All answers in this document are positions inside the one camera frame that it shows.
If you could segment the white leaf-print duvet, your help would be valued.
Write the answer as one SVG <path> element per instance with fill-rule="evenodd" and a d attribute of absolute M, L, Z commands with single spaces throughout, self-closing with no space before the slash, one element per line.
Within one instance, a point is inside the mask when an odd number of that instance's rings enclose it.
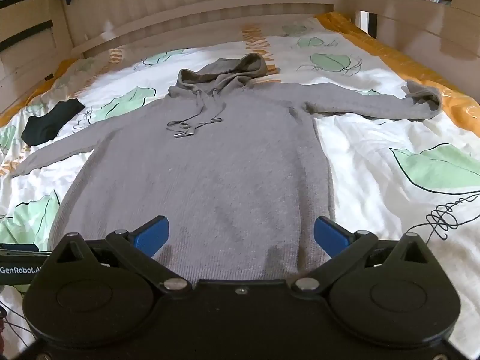
<path fill-rule="evenodd" d="M 182 68 L 255 52 L 271 78 L 303 85 L 331 82 L 366 96 L 402 97 L 404 80 L 386 61 L 392 51 L 347 26 L 337 14 L 315 18 L 230 20 L 179 30 L 68 63 L 52 87 L 1 128 L 1 240 L 47 247 L 55 214 L 87 160 L 77 154 L 32 174 L 11 178 L 31 152 L 21 133 L 31 116 L 77 98 L 83 111 L 59 132 L 67 137 L 108 115 L 161 98 Z M 316 126 L 334 173 L 337 222 L 381 238 L 422 236 L 461 300 L 451 336 L 465 355 L 479 355 L 479 121 L 470 101 L 442 88 L 442 113 L 425 121 L 319 116 Z"/>

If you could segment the grey knitted hoodie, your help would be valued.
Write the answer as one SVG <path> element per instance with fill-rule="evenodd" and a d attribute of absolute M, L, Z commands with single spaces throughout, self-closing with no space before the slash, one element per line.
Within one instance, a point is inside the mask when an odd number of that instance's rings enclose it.
<path fill-rule="evenodd" d="M 78 153 L 89 158 L 49 233 L 100 239 L 157 215 L 170 224 L 157 260 L 188 281 L 293 279 L 320 266 L 313 239 L 335 215 L 317 113 L 375 119 L 436 116 L 435 88 L 408 82 L 405 96 L 363 95 L 332 83 L 262 83 L 257 54 L 183 69 L 168 94 L 31 153 L 24 176 Z"/>

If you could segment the black folded cloth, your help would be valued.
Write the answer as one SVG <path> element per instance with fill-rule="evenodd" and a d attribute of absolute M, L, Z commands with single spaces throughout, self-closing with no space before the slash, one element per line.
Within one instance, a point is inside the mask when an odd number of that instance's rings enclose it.
<path fill-rule="evenodd" d="M 30 116 L 21 134 L 28 146 L 38 146 L 55 139 L 64 125 L 83 111 L 85 106 L 76 98 L 57 103 L 43 116 Z"/>

